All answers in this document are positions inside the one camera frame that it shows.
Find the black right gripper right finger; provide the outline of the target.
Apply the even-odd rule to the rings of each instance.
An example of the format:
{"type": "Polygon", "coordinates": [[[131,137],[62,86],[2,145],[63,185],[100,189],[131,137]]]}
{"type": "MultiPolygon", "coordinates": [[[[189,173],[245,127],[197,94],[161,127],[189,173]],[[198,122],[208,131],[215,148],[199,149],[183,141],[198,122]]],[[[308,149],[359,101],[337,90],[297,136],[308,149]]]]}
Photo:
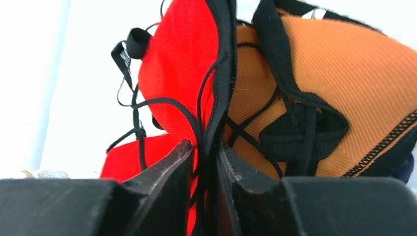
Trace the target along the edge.
{"type": "Polygon", "coordinates": [[[275,181],[226,143],[216,156],[220,236],[414,236],[417,199],[386,177],[275,181]]]}

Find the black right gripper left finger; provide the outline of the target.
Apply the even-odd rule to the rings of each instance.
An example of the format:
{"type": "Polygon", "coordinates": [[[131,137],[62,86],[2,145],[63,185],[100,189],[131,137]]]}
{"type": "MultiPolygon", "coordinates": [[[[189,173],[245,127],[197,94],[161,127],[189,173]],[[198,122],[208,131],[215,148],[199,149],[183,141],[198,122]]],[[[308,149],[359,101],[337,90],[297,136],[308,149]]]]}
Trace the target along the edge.
{"type": "Polygon", "coordinates": [[[124,183],[104,179],[3,179],[3,236],[184,236],[194,147],[181,141],[124,183]]]}

